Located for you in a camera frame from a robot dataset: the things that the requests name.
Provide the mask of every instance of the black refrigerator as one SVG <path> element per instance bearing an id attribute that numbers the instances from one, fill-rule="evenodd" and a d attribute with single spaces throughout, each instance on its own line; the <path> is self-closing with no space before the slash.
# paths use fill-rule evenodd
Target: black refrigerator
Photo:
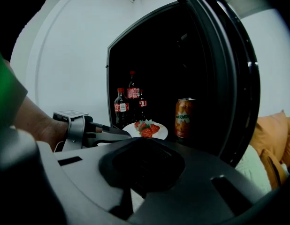
<path id="1" fill-rule="evenodd" d="M 127 88 L 136 71 L 150 117 L 168 129 L 167 140 L 176 139 L 177 100 L 191 97 L 187 145 L 239 162 L 258 116 L 259 71 L 246 30 L 224 0 L 177 0 L 149 13 L 109 46 L 106 68 L 111 126 L 117 88 Z"/>

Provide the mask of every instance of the strawberry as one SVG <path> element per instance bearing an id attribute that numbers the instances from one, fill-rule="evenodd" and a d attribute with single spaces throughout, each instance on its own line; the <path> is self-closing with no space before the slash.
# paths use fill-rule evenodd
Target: strawberry
<path id="1" fill-rule="evenodd" d="M 159 126 L 154 125 L 154 124 L 150 124 L 150 128 L 153 131 L 153 134 L 157 133 L 159 131 L 159 129 L 160 129 Z"/>
<path id="2" fill-rule="evenodd" d="M 141 126 L 139 127 L 139 132 L 142 131 L 142 128 L 143 128 L 143 127 L 146 127 L 146 123 L 144 123 L 144 122 L 143 122 L 143 123 L 141 124 Z"/>
<path id="3" fill-rule="evenodd" d="M 150 128 L 145 128 L 142 132 L 141 132 L 141 136 L 142 137 L 152 137 L 153 136 L 153 131 Z"/>
<path id="4" fill-rule="evenodd" d="M 135 122 L 135 129 L 139 126 L 140 122 Z"/>

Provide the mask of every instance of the bottle label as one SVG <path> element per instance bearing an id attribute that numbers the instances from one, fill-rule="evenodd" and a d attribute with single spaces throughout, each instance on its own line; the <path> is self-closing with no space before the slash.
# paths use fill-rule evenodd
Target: bottle label
<path id="1" fill-rule="evenodd" d="M 115 103 L 115 112 L 125 112 L 130 109 L 128 103 Z"/>
<path id="2" fill-rule="evenodd" d="M 139 88 L 127 88 L 127 98 L 139 98 L 140 89 Z"/>
<path id="3" fill-rule="evenodd" d="M 139 107 L 146 107 L 147 101 L 139 101 Z"/>

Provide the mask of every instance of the soda bottle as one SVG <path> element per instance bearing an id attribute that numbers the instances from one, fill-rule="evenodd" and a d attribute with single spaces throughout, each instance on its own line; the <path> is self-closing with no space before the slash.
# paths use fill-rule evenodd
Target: soda bottle
<path id="1" fill-rule="evenodd" d="M 135 81 L 135 74 L 135 71 L 130 72 L 130 83 L 127 88 L 127 98 L 130 104 L 131 122 L 137 122 L 139 120 L 137 113 L 139 108 L 140 88 Z"/>
<path id="2" fill-rule="evenodd" d="M 144 97 L 144 90 L 140 89 L 139 119 L 145 121 L 148 119 L 147 115 L 147 100 Z"/>
<path id="3" fill-rule="evenodd" d="M 129 103 L 128 99 L 125 97 L 124 88 L 118 88 L 118 97 L 114 101 L 115 113 L 116 113 L 116 124 L 117 127 L 123 129 L 129 124 Z"/>

